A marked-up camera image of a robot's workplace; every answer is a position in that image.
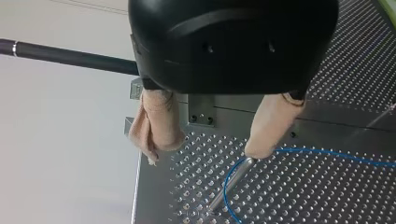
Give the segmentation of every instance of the perforated metal plate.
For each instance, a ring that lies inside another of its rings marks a hole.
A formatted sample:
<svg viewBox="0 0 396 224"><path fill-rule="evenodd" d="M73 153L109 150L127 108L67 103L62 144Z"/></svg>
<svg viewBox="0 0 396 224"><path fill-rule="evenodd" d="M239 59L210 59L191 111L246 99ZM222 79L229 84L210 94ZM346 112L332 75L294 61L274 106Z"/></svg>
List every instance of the perforated metal plate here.
<svg viewBox="0 0 396 224"><path fill-rule="evenodd" d="M337 30L308 97L358 109L385 111L396 100L396 37L371 0L340 2Z"/></svg>
<svg viewBox="0 0 396 224"><path fill-rule="evenodd" d="M172 223L234 223L225 206L214 215L206 207L243 156L245 143L246 139L189 132L186 146L172 158L178 183L171 190ZM326 153L277 152L251 169L230 193L230 203L243 223L394 223L395 188L391 167Z"/></svg>
<svg viewBox="0 0 396 224"><path fill-rule="evenodd" d="M290 129L297 136L286 133L281 144L395 161L395 31L375 1L344 0L340 8L305 112ZM246 98L221 99L216 129L187 127L186 145L161 153L157 167L142 157L134 223L235 223L224 207L208 214L206 206L243 155L261 97L249 107ZM185 124L187 106L180 105ZM275 154L255 165L230 201L243 223L396 223L395 169L328 154Z"/></svg>

